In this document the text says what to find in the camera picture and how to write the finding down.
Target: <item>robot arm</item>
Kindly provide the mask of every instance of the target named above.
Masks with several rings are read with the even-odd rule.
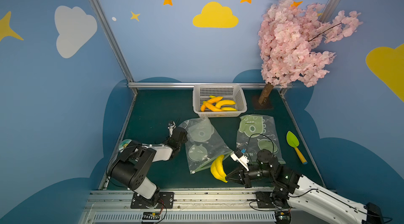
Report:
[[[280,165],[268,150],[257,153],[258,165],[240,167],[229,173],[227,181],[251,187],[251,181],[269,178],[275,187],[272,193],[257,192],[259,208],[298,208],[332,224],[383,224],[381,210],[346,199],[311,181],[287,166]]]
[[[107,176],[134,191],[142,205],[149,208],[157,206],[159,200],[159,187],[146,177],[152,162],[171,160],[187,141],[186,130],[175,127],[174,122],[169,123],[169,132],[169,139],[162,144],[147,145],[134,140],[129,142],[107,172]]]

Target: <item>tree trunk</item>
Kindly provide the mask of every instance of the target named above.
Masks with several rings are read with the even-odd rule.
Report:
[[[261,95],[259,96],[259,99],[258,99],[258,103],[259,103],[260,105],[265,104],[265,102],[267,101],[268,96],[270,95],[270,93],[271,93],[271,91],[272,91],[273,88],[274,88],[274,86],[271,85],[271,83],[267,83],[267,84],[265,85],[265,87],[264,87],[264,89],[262,90]]]

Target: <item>dark green table surface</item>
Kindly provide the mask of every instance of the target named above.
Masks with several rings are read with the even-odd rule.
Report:
[[[274,109],[255,110],[252,105],[252,96],[259,95],[261,90],[244,90],[247,101],[245,114],[270,115],[275,119],[282,157],[291,169],[304,174],[314,182],[321,183],[320,176],[314,168],[303,144],[299,150],[305,156],[308,164],[303,165],[295,150],[286,142],[286,133],[290,130],[298,138],[299,135],[286,110],[286,107],[277,90],[270,94],[270,101]],[[140,90],[136,99],[124,139],[134,139],[146,144],[159,144],[168,136],[167,123],[171,120],[179,123],[198,118],[192,108],[192,90]],[[212,125],[223,138],[230,149],[235,150],[237,130],[240,124],[239,117],[210,118]],[[238,164],[231,157],[223,161],[226,173],[231,172]],[[217,180],[210,173],[210,169],[189,173],[185,146],[179,155],[171,161],[159,161],[152,164],[148,178],[160,188],[214,188],[214,187],[240,187],[242,185]],[[268,180],[253,182],[253,186],[271,186]],[[122,188],[109,183],[108,189],[122,190]]]

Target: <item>yellow banana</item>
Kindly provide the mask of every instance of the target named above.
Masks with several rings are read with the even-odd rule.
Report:
[[[237,109],[234,109],[232,107],[221,107],[220,109],[223,111],[238,111]]]
[[[212,165],[210,166],[210,172],[216,179],[227,183],[225,179],[226,173],[223,170],[223,158],[224,155],[220,155],[215,159],[215,161],[213,161]]]
[[[234,100],[221,100],[216,103],[217,108],[221,108],[223,105],[235,105]]]
[[[203,105],[205,105],[207,108],[209,108],[213,112],[222,112],[223,111],[223,110],[213,106],[212,104],[210,104],[209,102],[206,102],[206,101],[203,102]]]
[[[223,97],[221,97],[221,96],[219,96],[219,97],[209,96],[209,97],[211,97],[211,99],[208,100],[208,101],[206,101],[206,102],[209,102],[210,104],[216,103],[216,102],[218,102],[219,100],[223,99]],[[201,112],[205,112],[205,109],[206,109],[206,105],[203,104],[203,105],[201,106]]]

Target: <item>white cloud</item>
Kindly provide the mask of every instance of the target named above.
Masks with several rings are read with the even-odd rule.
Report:
[[[97,21],[79,7],[58,6],[54,22],[59,36],[56,48],[64,58],[72,57],[97,31]]]

